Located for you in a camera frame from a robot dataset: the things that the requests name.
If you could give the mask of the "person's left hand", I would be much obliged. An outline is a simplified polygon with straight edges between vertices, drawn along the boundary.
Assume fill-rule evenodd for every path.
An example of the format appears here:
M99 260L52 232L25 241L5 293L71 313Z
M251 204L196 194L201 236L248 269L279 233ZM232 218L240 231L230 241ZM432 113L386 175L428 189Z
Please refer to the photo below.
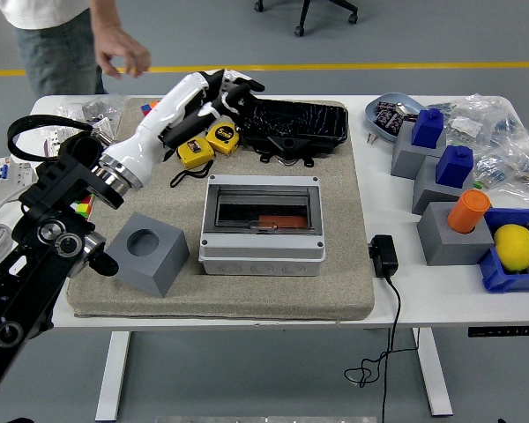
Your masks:
M114 57L123 60L123 73L134 78L150 70L150 52L120 25L93 25L93 37L96 62L105 75L116 79L122 77L122 73L112 64Z

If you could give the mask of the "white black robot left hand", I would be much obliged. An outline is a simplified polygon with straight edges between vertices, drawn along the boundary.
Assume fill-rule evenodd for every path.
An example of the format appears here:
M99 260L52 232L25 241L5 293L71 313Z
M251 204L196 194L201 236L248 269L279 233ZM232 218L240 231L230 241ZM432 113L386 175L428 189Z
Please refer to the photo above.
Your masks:
M105 150L101 167L126 188L141 189L167 153L221 117L240 116L252 94L264 90L264 85L236 70L191 73L157 103L130 138Z

